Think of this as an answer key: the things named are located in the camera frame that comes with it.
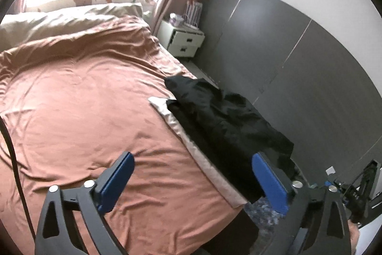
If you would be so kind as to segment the black trousers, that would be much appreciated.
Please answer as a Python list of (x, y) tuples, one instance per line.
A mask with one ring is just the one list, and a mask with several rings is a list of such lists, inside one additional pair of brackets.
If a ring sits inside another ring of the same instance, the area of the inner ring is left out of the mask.
[(240, 94), (216, 88), (204, 79), (171, 76), (164, 80), (174, 99), (188, 111), (207, 116), (207, 110), (222, 119), (227, 131), (243, 145), (245, 154), (263, 152), (291, 177), (294, 169), (291, 154), (294, 144), (264, 119), (255, 107)]

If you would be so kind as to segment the terracotta bed sheet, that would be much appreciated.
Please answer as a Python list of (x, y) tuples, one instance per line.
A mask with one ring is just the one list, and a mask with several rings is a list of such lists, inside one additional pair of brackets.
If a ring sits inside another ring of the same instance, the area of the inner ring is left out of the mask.
[(50, 186), (96, 179), (124, 151), (135, 170), (106, 220), (129, 254), (190, 254), (241, 212), (149, 103), (177, 74), (135, 16), (1, 53), (1, 118), (34, 224)]

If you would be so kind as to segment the folded black garment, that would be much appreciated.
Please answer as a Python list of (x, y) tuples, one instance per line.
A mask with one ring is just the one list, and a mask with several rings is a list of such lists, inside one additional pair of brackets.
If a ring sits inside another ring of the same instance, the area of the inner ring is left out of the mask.
[(207, 116), (188, 111), (176, 100), (167, 100), (166, 106), (212, 167), (245, 200), (254, 203), (264, 195), (251, 168), (251, 154), (245, 154), (244, 145), (227, 131), (221, 118), (210, 109)]

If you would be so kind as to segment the beige duvet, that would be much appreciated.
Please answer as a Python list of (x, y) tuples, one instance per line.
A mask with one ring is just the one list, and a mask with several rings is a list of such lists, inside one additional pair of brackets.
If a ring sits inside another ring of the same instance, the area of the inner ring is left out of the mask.
[(148, 21), (151, 13), (140, 3), (109, 3), (6, 15), (1, 21), (1, 51), (43, 38), (80, 32), (124, 16), (138, 16)]

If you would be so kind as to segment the white bedside cabinet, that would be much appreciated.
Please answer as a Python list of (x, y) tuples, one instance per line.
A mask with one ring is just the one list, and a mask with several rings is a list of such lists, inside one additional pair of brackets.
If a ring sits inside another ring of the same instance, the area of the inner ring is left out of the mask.
[(175, 27), (161, 21), (157, 38), (163, 48), (176, 58), (193, 58), (204, 42), (205, 34), (190, 27)]

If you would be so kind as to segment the white jar on cabinet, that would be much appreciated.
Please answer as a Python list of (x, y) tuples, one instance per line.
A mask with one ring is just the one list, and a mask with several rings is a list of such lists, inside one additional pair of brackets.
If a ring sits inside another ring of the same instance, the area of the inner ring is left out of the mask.
[(181, 27), (182, 24), (184, 23), (184, 18), (179, 14), (171, 13), (169, 15), (169, 23), (173, 27)]

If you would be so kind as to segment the striped box on cabinet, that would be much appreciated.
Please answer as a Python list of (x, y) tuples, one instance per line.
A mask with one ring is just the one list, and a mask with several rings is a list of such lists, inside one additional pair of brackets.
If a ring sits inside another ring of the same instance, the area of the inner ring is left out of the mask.
[(196, 1), (187, 1), (183, 14), (184, 24), (190, 28), (198, 29), (203, 4)]

